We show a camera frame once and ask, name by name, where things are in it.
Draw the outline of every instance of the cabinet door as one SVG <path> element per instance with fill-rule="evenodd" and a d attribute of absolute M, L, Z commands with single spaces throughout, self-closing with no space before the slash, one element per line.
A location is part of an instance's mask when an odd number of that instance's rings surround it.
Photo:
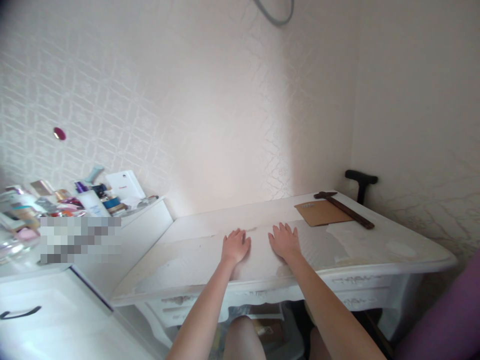
<path fill-rule="evenodd" d="M 0 283 L 7 359 L 151 359 L 71 270 Z"/>

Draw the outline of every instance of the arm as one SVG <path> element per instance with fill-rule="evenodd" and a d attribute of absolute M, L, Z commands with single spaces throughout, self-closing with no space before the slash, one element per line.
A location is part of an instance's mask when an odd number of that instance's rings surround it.
<path fill-rule="evenodd" d="M 180 328 L 166 359 L 207 359 L 214 341 L 220 308 L 235 265 L 250 248 L 245 230 L 234 230 L 223 238 L 221 259 Z"/>
<path fill-rule="evenodd" d="M 297 228 L 280 223 L 269 233 L 270 245 L 290 267 L 333 360 L 385 360 L 365 329 L 305 260 Z"/>

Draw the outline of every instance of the hand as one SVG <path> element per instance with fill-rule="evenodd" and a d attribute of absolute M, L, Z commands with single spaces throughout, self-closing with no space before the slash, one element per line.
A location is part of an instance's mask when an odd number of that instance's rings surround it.
<path fill-rule="evenodd" d="M 280 227 L 273 226 L 273 235 L 269 232 L 268 239 L 270 240 L 270 246 L 273 251 L 283 259 L 289 255 L 296 253 L 302 254 L 300 250 L 299 243 L 299 232 L 297 228 L 294 228 L 293 231 L 290 226 L 285 223 L 285 226 L 280 223 Z"/>
<path fill-rule="evenodd" d="M 232 261 L 238 264 L 250 249 L 252 239 L 245 239 L 245 230 L 233 230 L 230 235 L 223 238 L 223 248 L 221 249 L 221 259 Z"/>

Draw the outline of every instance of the white box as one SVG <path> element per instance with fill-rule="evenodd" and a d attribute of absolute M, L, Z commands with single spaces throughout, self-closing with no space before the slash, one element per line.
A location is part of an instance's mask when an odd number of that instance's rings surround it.
<path fill-rule="evenodd" d="M 106 175 L 105 177 L 110 184 L 112 191 L 120 200 L 130 197 L 139 199 L 145 198 L 145 193 L 132 170 L 116 172 Z"/>

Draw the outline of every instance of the pixelated blur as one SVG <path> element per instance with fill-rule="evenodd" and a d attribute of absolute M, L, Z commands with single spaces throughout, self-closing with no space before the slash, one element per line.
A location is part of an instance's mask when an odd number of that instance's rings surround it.
<path fill-rule="evenodd" d="M 41 264 L 119 260 L 121 217 L 42 217 L 40 225 Z"/>

